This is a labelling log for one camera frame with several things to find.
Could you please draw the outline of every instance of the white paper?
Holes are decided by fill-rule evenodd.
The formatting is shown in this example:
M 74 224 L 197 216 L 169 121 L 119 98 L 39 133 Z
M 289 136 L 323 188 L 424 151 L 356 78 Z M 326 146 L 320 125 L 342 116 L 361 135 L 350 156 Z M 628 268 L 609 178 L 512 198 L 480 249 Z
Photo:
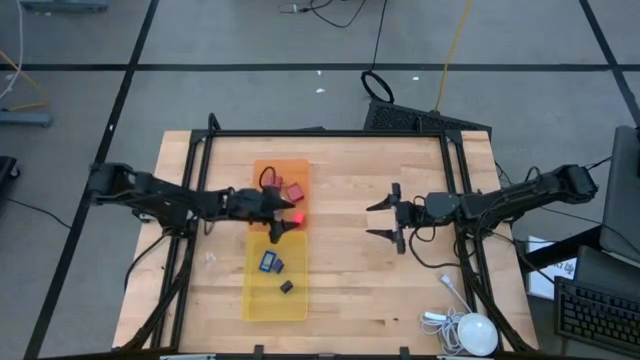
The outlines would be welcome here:
M 535 241 L 544 241 L 544 239 L 540 239 L 534 236 L 529 236 L 529 240 L 534 241 L 534 242 L 528 243 L 529 252 L 535 251 L 553 244 L 553 243 L 542 243 L 542 244 L 536 243 Z M 576 259 L 573 258 L 555 265 L 547 266 L 546 268 L 542 269 L 542 272 L 552 279 L 556 276 L 562 276 L 567 279 L 573 279 L 575 269 L 576 269 Z M 537 271 L 532 271 L 529 273 L 529 294 L 538 296 L 541 298 L 553 300 L 553 295 L 554 295 L 553 284 L 550 283 L 547 279 L 545 279 L 542 275 L 540 275 Z

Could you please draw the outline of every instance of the orange tray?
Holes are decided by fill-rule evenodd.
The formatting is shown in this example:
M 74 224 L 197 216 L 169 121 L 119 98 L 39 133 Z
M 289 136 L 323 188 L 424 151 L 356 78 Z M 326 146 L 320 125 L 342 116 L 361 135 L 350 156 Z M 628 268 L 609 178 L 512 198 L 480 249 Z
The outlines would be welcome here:
M 280 196 L 282 196 L 283 199 L 289 201 L 286 192 L 287 186 L 298 183 L 302 189 L 304 199 L 295 203 L 295 208 L 285 210 L 283 217 L 287 221 L 293 221 L 294 215 L 297 212 L 302 212 L 304 214 L 304 223 L 302 223 L 302 226 L 296 228 L 296 230 L 306 230 L 307 223 L 309 222 L 309 201 L 311 196 L 309 193 L 309 161 L 305 159 L 256 160 L 253 164 L 253 186 L 256 189 L 260 188 L 258 180 L 260 179 L 260 174 L 267 166 L 272 166 L 276 170 L 276 175 L 282 176 L 284 180 L 282 191 L 280 192 Z M 262 224 L 252 224 L 249 225 L 249 231 L 269 231 L 269 227 Z

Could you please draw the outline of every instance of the blue object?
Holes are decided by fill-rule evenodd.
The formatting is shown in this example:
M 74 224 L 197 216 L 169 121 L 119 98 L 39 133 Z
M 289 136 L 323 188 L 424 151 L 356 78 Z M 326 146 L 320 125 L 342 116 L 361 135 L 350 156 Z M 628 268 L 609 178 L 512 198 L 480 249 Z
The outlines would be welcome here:
M 282 260 L 277 259 L 271 266 L 271 270 L 275 271 L 276 274 L 280 274 L 282 272 L 283 267 L 284 267 L 284 264 L 282 263 Z
M 273 251 L 267 250 L 264 252 L 262 256 L 262 261 L 260 261 L 260 271 L 269 272 L 271 271 L 271 266 L 273 266 L 273 262 L 276 260 L 276 253 Z

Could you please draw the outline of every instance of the floor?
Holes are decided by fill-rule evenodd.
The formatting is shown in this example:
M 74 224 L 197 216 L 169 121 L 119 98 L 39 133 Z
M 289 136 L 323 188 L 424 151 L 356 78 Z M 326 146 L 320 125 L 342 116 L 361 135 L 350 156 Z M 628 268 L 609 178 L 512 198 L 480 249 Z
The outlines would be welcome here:
M 373 55 L 383 1 L 367 1 L 347 29 L 311 13 L 280 14 L 283 3 L 112 0 L 103 14 L 25 13 L 24 69 L 48 90 L 55 123 L 0 128 L 0 154 L 17 157 L 23 169 L 8 195 L 70 223 L 96 154 L 152 170 L 163 132 L 203 128 L 209 112 L 226 129 L 362 128 L 369 98 L 359 75 Z M 389 2 L 377 61 L 391 69 L 379 74 L 397 104 L 432 109 L 436 65 L 446 57 L 464 3 Z M 346 22 L 359 4 L 336 1 L 322 11 Z M 603 52 L 584 5 L 611 54 L 606 46 Z M 147 18 L 148 36 L 136 48 L 148 11 L 154 15 Z M 623 96 L 640 93 L 639 17 L 635 0 L 477 1 L 454 58 L 468 66 L 450 72 L 440 111 L 492 126 L 495 157 L 512 179 L 523 178 L 532 165 L 545 171 L 605 158 L 615 127 L 635 126 L 634 113 L 640 121 L 632 97 Z M 15 3 L 0 1 L 0 50 L 13 59 L 17 19 Z M 11 72 L 0 70 L 4 88 Z M 19 81 L 1 105 L 34 99 L 37 93 Z M 107 144 L 100 144 L 108 124 L 115 130 L 106 153 Z M 553 207 L 601 218 L 607 172 L 606 164 L 593 171 L 601 189 L 594 201 Z M 41 356 L 110 349 L 139 226 L 121 208 L 89 211 Z M 590 226 L 533 211 L 514 232 L 562 239 Z M 68 231 L 13 204 L 0 208 L 0 229 L 0 284 L 6 289 L 0 293 L 0 348 L 14 359 L 24 356 Z M 543 325 L 536 323 L 543 349 L 558 351 Z

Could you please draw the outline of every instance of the white cable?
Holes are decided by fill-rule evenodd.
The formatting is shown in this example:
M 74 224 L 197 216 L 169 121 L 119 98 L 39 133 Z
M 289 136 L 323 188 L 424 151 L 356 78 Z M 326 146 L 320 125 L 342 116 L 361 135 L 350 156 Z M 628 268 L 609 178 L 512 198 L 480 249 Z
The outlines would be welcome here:
M 465 313 L 457 312 L 455 308 L 447 310 L 447 319 L 444 321 L 429 319 L 422 314 L 420 315 L 422 322 L 420 327 L 422 332 L 427 335 L 438 335 L 440 346 L 445 354 L 458 355 L 464 350 L 458 337 L 458 324 L 464 315 Z M 433 327 L 435 330 L 429 330 L 427 327 Z
M 453 282 L 451 281 L 451 279 L 449 279 L 449 276 L 447 274 L 442 275 L 442 277 L 440 278 L 440 281 L 442 281 L 445 285 L 447 285 L 449 290 L 451 290 L 453 292 L 453 294 L 458 298 L 458 300 L 460 300 L 462 302 L 464 307 L 467 308 L 468 312 L 470 312 L 470 313 L 473 312 L 473 311 L 471 311 L 471 308 L 469 307 L 469 305 L 467 305 L 467 302 L 464 301 L 462 296 L 460 296 L 460 294 L 456 290 L 456 287 L 453 286 Z
M 460 296 L 448 275 L 442 275 L 442 277 L 440 277 L 440 281 L 442 281 L 442 283 L 445 284 L 451 292 L 453 292 L 468 312 L 473 312 L 469 305 L 467 305 L 467 302 L 464 301 L 462 296 Z M 456 311 L 454 307 L 450 307 L 449 310 L 447 310 L 446 317 L 444 315 L 434 316 L 434 314 L 426 312 L 420 315 L 420 327 L 422 332 L 427 335 L 438 335 L 442 351 L 447 355 L 455 356 L 464 350 L 464 347 L 460 343 L 460 338 L 458 337 L 458 324 L 465 315 L 466 314 L 463 312 Z
M 13 85 L 16 83 L 16 80 L 20 76 L 20 71 L 22 71 L 22 55 L 24 54 L 24 35 L 22 33 L 22 6 L 20 5 L 20 0 L 16 0 L 16 5 L 18 6 L 18 36 L 19 36 L 19 45 L 20 52 L 18 54 L 18 70 L 16 70 L 16 74 L 13 75 L 13 79 L 9 83 L 6 89 L 0 94 L 0 100 L 4 98 L 9 91 L 13 88 Z

